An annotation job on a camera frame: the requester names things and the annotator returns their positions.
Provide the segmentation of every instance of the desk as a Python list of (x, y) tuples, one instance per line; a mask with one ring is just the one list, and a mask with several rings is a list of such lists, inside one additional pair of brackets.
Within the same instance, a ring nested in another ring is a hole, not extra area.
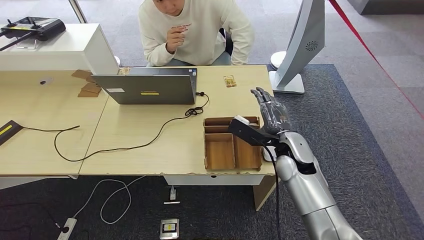
[[(267, 68), (257, 65), (197, 68), (197, 92), (203, 91), (210, 97), (204, 113), (169, 123), (160, 137), (147, 147), (96, 154), (84, 161), (79, 174), (159, 175), (170, 185), (257, 185), (262, 182), (264, 185), (260, 184), (255, 190), (256, 209), (259, 209), (275, 186), (272, 163), (263, 162), (260, 171), (206, 170), (203, 120), (236, 115), (260, 117), (258, 102), (250, 89), (260, 86), (272, 93)], [(234, 76), (236, 87), (226, 87), (223, 76), (229, 75)], [(205, 101), (206, 97), (198, 96), (196, 105), (201, 106)], [(148, 143), (163, 123), (183, 117), (190, 107), (119, 105), (109, 98), (88, 153)]]
[[(0, 123), (40, 129), (67, 129), (58, 138), (60, 152), (80, 159), (97, 150), (149, 142), (167, 120), (184, 116), (189, 105), (118, 105), (104, 92), (97, 98), (77, 98), (85, 81), (73, 71), (3, 71), (0, 78)], [(83, 162), (57, 155), (55, 133), (21, 130), (0, 146), (0, 176), (157, 175), (172, 185), (252, 185), (256, 210), (275, 187), (273, 165), (257, 170), (205, 169), (204, 118), (261, 116), (250, 89), (272, 93), (265, 66), (198, 67), (197, 91), (210, 103), (204, 113), (168, 124), (152, 145), (129, 151), (96, 154)], [(223, 76), (237, 86), (227, 88)], [(40, 85), (41, 80), (53, 80)], [(197, 106), (206, 101), (197, 97)]]
[[(108, 99), (78, 98), (86, 83), (73, 71), (2, 71), (0, 125), (10, 120), (45, 130), (80, 128), (63, 133), (57, 144), (69, 158), (83, 158)], [(48, 80), (41, 85), (40, 81)], [(82, 162), (63, 160), (55, 151), (56, 133), (22, 129), (0, 146), (0, 176), (78, 175)]]

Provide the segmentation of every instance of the red rope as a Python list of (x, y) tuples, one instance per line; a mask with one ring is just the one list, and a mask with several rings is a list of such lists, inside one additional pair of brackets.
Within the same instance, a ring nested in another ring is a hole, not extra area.
[(380, 64), (380, 62), (377, 60), (376, 56), (371, 52), (371, 50), (368, 48), (367, 44), (365, 44), (364, 40), (362, 39), (359, 32), (355, 29), (355, 27), (352, 25), (351, 21), (348, 19), (348, 16), (343, 12), (340, 5), (336, 2), (336, 0), (329, 0), (333, 8), (336, 10), (336, 12), (340, 15), (340, 17), (343, 19), (343, 21), (347, 24), (347, 26), (350, 28), (352, 33), (358, 38), (360, 43), (363, 45), (363, 47), (368, 51), (368, 53), (371, 55), (371, 57), (377, 62), (377, 64), (380, 66), (381, 69), (383, 69), (384, 73), (388, 76), (388, 78), (394, 83), (394, 85), (399, 89), (399, 91), (405, 96), (405, 98), (408, 100), (408, 102), (412, 105), (412, 107), (416, 110), (416, 112), (421, 116), (421, 118), (424, 120), (424, 114), (421, 113), (418, 108), (414, 105), (414, 103), (409, 99), (409, 97), (402, 91), (402, 89), (396, 84), (396, 82), (393, 80), (393, 78), (387, 73), (387, 71), (384, 69), (384, 67)]

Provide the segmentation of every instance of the speaker grille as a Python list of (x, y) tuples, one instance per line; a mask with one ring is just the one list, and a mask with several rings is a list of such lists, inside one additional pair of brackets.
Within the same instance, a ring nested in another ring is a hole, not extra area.
[(306, 51), (308, 51), (308, 52), (312, 52), (312, 51), (314, 51), (315, 49), (317, 49), (317, 47), (318, 47), (318, 42), (317, 42), (317, 41), (310, 41), (310, 42), (308, 42), (308, 43), (306, 44), (305, 49), (306, 49)]

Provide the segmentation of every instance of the silver robotic arm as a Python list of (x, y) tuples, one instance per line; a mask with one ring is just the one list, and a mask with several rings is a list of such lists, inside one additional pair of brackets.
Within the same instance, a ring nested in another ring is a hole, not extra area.
[(273, 96), (257, 87), (257, 98), (264, 121), (261, 131), (249, 127), (240, 116), (229, 130), (251, 145), (274, 146), (275, 170), (287, 188), (311, 240), (362, 240), (346, 221), (321, 172), (308, 142), (290, 130), (287, 109)]

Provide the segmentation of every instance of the power strip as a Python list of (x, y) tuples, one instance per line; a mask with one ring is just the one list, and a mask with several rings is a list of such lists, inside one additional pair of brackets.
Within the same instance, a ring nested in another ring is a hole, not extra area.
[(69, 237), (71, 236), (72, 230), (74, 230), (75, 224), (77, 223), (77, 220), (75, 218), (68, 218), (66, 220), (65, 225), (63, 226), (64, 228), (68, 227), (69, 230), (64, 233), (64, 232), (60, 232), (59, 237), (57, 238), (57, 240), (68, 240)]

